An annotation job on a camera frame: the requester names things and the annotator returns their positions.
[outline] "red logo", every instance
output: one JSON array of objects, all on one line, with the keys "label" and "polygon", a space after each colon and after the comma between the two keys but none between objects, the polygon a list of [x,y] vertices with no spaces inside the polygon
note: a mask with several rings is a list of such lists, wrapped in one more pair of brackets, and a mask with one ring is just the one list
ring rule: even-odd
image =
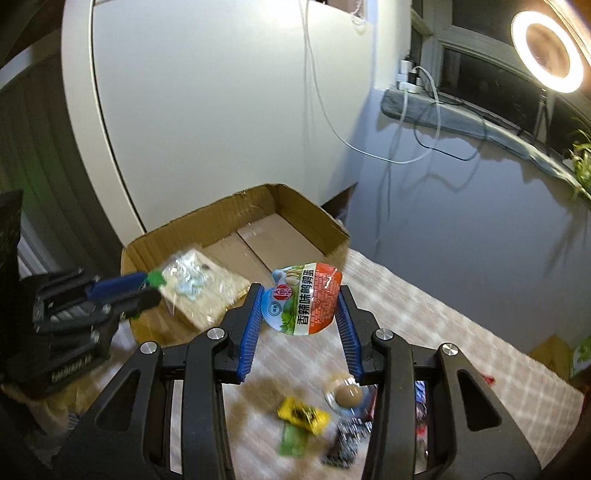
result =
[{"label": "red logo", "polygon": [[277,300],[287,300],[289,297],[291,297],[291,294],[291,287],[289,285],[281,284],[275,287],[275,292],[273,293],[273,296]]}]

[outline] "yellow snack packet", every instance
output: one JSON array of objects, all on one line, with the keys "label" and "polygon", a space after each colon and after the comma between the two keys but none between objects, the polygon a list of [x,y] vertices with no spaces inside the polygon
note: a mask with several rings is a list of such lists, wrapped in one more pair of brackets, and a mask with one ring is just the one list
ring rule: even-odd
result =
[{"label": "yellow snack packet", "polygon": [[310,407],[294,397],[286,397],[279,410],[277,410],[277,414],[281,420],[306,429],[314,435],[322,433],[330,423],[329,413]]}]

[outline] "window sill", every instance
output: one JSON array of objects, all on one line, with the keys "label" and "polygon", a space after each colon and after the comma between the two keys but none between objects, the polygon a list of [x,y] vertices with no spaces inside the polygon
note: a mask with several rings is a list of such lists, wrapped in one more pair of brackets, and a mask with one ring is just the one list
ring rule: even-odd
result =
[{"label": "window sill", "polygon": [[[390,118],[399,119],[403,101],[403,92],[387,90],[382,98],[382,113]],[[434,105],[434,100],[427,95],[409,94],[404,121],[435,128],[437,126],[437,114]],[[565,181],[575,190],[581,190],[582,195],[591,201],[591,194],[582,189],[572,171],[562,162],[549,157],[522,138],[493,122],[479,117],[466,108],[445,103],[442,103],[440,107],[441,130],[492,142],[523,160],[532,161],[542,171]]]}]

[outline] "ring light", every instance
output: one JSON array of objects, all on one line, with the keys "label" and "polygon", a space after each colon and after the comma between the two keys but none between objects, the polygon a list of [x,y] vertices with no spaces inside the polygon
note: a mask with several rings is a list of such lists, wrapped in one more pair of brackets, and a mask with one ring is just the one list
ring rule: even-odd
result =
[{"label": "ring light", "polygon": [[[530,25],[533,24],[540,24],[549,28],[556,34],[556,36],[558,36],[564,45],[564,48],[566,48],[570,60],[570,69],[566,77],[552,75],[550,72],[546,71],[532,55],[530,48],[527,45],[525,34]],[[511,22],[511,37],[513,38],[513,44],[515,45],[515,49],[517,50],[521,61],[523,61],[528,70],[543,85],[561,93],[574,92],[579,88],[583,81],[583,62],[581,61],[581,57],[579,56],[579,52],[577,51],[577,47],[574,45],[573,40],[561,28],[561,26],[558,25],[558,23],[539,12],[520,12],[515,16],[513,22]]]}]

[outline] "brown egg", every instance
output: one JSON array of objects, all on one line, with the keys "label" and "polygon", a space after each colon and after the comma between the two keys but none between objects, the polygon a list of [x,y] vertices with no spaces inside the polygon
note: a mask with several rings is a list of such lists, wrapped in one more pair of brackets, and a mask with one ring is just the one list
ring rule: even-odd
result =
[{"label": "brown egg", "polygon": [[335,400],[343,408],[357,408],[363,401],[363,391],[358,385],[341,385],[335,389]]}]

